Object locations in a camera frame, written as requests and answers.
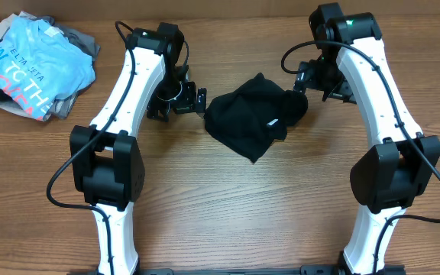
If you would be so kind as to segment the black t-shirt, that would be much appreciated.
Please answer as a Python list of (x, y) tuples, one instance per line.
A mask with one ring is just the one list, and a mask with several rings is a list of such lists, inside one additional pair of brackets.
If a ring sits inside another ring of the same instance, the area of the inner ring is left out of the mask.
[(217, 141), (257, 162), (287, 128), (307, 112), (304, 92), (284, 90), (258, 73), (235, 91), (218, 96), (205, 110), (206, 131)]

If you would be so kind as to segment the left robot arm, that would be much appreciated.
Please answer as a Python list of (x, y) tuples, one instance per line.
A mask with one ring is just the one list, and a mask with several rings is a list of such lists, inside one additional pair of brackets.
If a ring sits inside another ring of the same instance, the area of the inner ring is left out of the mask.
[(97, 274), (137, 274), (133, 208), (144, 185), (137, 135), (143, 118), (167, 122), (175, 114), (205, 111), (206, 89), (189, 81), (187, 63), (177, 63), (189, 46), (175, 24), (154, 31), (135, 28), (125, 37), (120, 76), (89, 126), (70, 134), (76, 190), (92, 210), (99, 234)]

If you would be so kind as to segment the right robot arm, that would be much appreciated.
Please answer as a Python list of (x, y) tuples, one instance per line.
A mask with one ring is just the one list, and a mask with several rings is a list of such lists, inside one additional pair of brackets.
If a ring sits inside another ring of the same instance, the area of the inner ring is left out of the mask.
[(405, 106), (387, 64), (381, 30), (371, 13), (344, 15), (338, 3), (319, 5), (309, 16), (321, 55), (301, 62), (294, 90), (358, 106), (368, 151), (351, 168), (359, 208), (351, 239), (334, 274), (403, 274), (384, 255), (397, 216), (425, 191), (440, 157), (440, 141), (425, 136)]

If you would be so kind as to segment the grey folded garment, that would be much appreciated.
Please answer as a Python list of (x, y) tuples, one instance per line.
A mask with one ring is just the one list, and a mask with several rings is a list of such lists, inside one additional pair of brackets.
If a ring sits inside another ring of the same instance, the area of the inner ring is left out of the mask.
[[(99, 54), (100, 46), (95, 42), (95, 38), (92, 36), (89, 36), (88, 34), (84, 34), (79, 32), (76, 29), (73, 29), (71, 27), (67, 27), (65, 25), (56, 23), (55, 20), (50, 16), (43, 16), (43, 17), (35, 17), (33, 15), (25, 14), (24, 12), (19, 14), (19, 17), (27, 18), (30, 20), (38, 20), (43, 19), (47, 21), (50, 25), (59, 28), (63, 36), (74, 46), (77, 46), (83, 53), (86, 53), (92, 57), (92, 61), (95, 61), (96, 57)], [(82, 92), (79, 91), (75, 93), (74, 95), (68, 97), (64, 100), (56, 100), (55, 103), (52, 104), (50, 107), (49, 112), (46, 114), (45, 120), (47, 120), (49, 117), (55, 116), (60, 119), (65, 119), (71, 112), (74, 103), (77, 100), (77, 97)]]

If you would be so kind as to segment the light blue printed t-shirt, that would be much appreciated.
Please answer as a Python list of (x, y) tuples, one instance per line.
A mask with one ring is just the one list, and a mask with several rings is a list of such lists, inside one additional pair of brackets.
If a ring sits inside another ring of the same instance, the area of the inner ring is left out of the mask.
[(94, 80), (92, 57), (42, 19), (15, 18), (0, 41), (0, 90), (35, 120)]

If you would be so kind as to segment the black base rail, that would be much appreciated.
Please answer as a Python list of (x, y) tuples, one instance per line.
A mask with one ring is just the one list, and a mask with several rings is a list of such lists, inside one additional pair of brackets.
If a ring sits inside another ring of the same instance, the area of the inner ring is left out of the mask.
[(349, 275), (350, 272), (338, 265), (305, 265), (299, 268), (263, 268), (237, 270), (172, 270), (145, 269), (133, 275)]

